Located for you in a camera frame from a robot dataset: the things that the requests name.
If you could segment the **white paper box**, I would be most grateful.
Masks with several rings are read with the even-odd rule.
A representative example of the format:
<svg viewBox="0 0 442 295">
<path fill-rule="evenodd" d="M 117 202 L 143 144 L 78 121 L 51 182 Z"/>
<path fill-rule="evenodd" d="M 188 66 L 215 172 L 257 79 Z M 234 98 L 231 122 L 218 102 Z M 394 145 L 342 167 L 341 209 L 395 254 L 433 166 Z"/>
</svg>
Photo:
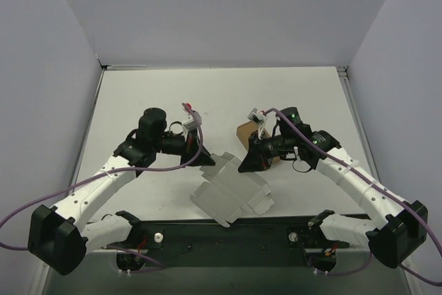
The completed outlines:
<svg viewBox="0 0 442 295">
<path fill-rule="evenodd" d="M 254 172 L 238 172 L 240 160 L 230 153 L 211 157 L 213 166 L 200 167 L 204 182 L 190 196 L 194 205 L 223 227 L 270 210 L 274 201 L 267 181 Z"/>
</svg>

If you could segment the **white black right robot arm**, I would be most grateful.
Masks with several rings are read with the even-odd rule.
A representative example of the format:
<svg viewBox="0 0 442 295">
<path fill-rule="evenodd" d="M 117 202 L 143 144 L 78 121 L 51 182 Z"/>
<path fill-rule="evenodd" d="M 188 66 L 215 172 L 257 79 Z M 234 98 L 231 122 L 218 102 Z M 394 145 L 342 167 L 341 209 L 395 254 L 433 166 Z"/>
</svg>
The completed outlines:
<svg viewBox="0 0 442 295">
<path fill-rule="evenodd" d="M 302 160 L 340 187 L 369 217 L 368 222 L 326 210 L 309 221 L 311 231 L 328 241 L 346 242 L 368 248 L 389 268 L 397 268 L 427 238 L 428 210 L 418 200 L 413 203 L 392 193 L 367 173 L 327 131 L 313 131 L 304 123 L 297 108 L 276 113 L 277 135 L 264 137 L 267 114 L 253 109 L 249 120 L 258 127 L 249 136 L 241 173 L 266 171 L 274 158 L 286 160 L 290 154 Z"/>
</svg>

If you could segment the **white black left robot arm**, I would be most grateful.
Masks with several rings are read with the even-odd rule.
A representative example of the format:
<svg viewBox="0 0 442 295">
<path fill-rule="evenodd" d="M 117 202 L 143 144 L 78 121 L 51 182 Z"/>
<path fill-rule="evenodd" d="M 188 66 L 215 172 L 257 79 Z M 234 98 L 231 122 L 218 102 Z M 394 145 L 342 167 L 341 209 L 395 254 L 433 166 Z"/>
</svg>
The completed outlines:
<svg viewBox="0 0 442 295">
<path fill-rule="evenodd" d="M 79 189 L 53 206 L 37 207 L 30 220 L 28 251 L 65 276 L 73 272 L 90 252 L 120 242 L 135 247 L 141 241 L 139 220 L 119 211 L 105 220 L 91 223 L 93 215 L 123 186 L 151 171 L 157 154 L 178 155 L 177 168 L 213 166 L 204 148 L 202 119 L 189 104 L 182 133 L 167 130 L 166 113 L 148 108 L 125 140 L 102 168 Z"/>
</svg>

